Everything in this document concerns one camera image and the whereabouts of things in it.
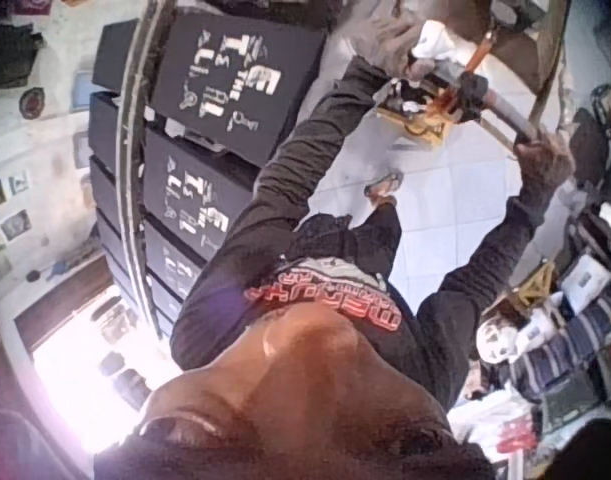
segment man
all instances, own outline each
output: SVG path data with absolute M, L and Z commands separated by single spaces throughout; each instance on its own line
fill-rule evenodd
M 154 392 L 135 433 L 95 461 L 113 478 L 492 478 L 445 412 L 465 381 L 481 311 L 543 222 L 570 159 L 518 151 L 524 185 L 469 264 L 414 316 L 388 284 L 400 178 L 366 193 L 365 225 L 308 213 L 308 198 L 391 77 L 418 75 L 422 25 L 364 30 L 344 78 L 261 172 L 251 204 L 190 293 L 171 339 L 185 370 Z

